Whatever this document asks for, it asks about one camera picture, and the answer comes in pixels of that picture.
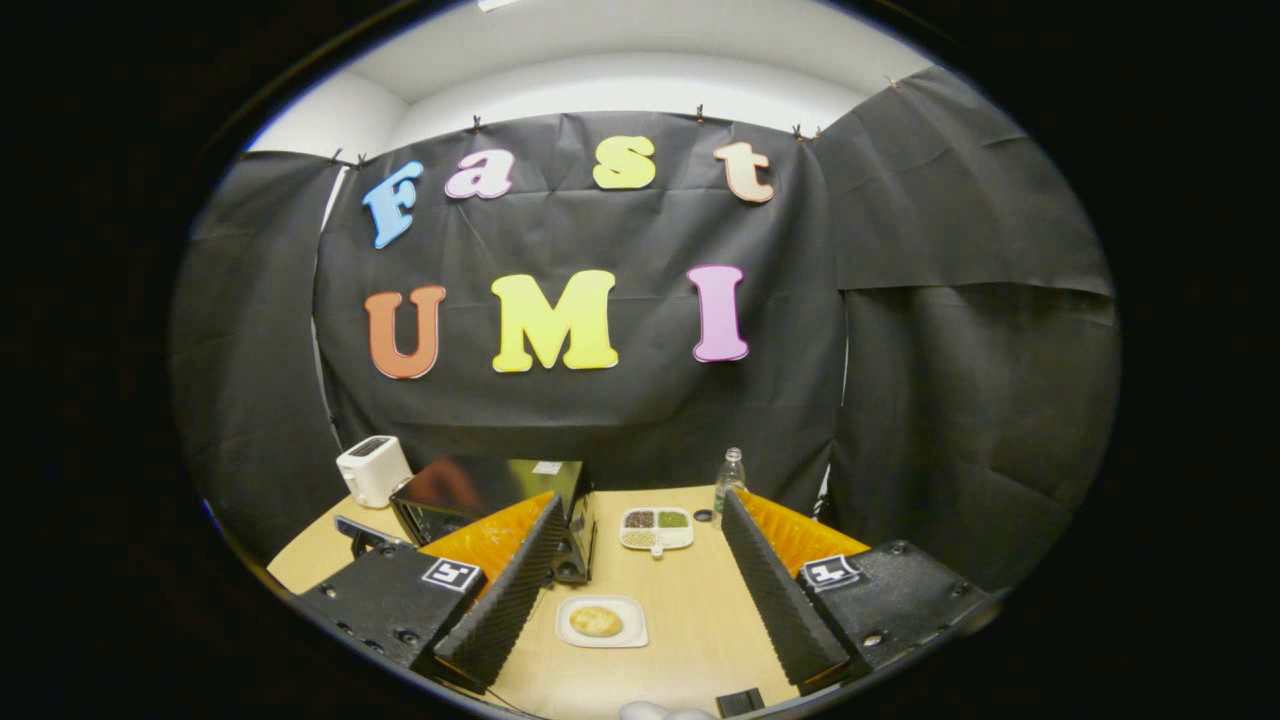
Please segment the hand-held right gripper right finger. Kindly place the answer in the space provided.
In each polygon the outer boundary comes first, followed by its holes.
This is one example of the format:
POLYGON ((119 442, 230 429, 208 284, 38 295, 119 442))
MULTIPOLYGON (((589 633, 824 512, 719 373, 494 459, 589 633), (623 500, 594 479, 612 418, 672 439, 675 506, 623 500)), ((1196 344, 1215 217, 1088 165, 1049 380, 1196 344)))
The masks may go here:
POLYGON ((724 496, 722 532, 801 694, 896 667, 998 610, 906 541, 864 544, 745 489, 724 496))

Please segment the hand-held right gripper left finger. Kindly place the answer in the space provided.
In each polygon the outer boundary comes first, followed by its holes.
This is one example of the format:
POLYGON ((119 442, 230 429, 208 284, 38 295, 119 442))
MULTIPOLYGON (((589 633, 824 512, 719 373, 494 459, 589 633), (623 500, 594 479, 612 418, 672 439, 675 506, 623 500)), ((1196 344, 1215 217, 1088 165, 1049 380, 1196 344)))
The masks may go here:
POLYGON ((365 550, 300 602, 351 644, 483 693, 520 638, 563 533, 563 501, 545 492, 420 550, 365 550))

